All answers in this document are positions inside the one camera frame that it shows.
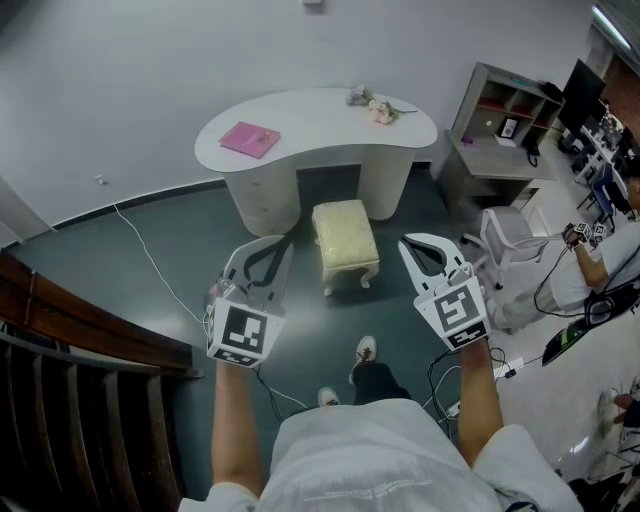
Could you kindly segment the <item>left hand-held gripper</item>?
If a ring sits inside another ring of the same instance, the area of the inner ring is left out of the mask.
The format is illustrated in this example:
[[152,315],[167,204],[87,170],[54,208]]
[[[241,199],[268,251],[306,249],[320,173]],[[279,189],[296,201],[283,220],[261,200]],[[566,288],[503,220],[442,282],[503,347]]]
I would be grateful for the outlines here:
[[[233,252],[223,270],[232,282],[217,282],[206,307],[209,358],[245,368],[267,359],[285,323],[280,304],[293,253],[284,235],[261,237]],[[237,285],[252,288],[252,297]]]

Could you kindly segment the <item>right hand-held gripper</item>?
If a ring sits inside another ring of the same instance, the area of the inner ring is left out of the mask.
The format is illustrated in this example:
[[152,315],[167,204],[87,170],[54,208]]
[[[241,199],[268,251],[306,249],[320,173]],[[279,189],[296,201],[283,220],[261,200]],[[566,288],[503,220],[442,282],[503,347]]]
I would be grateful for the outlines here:
[[[415,309],[449,350],[460,350],[489,336],[483,287],[472,266],[463,264],[452,240],[410,233],[400,239],[398,249],[420,294],[414,300]],[[450,274],[441,281],[443,273]]]

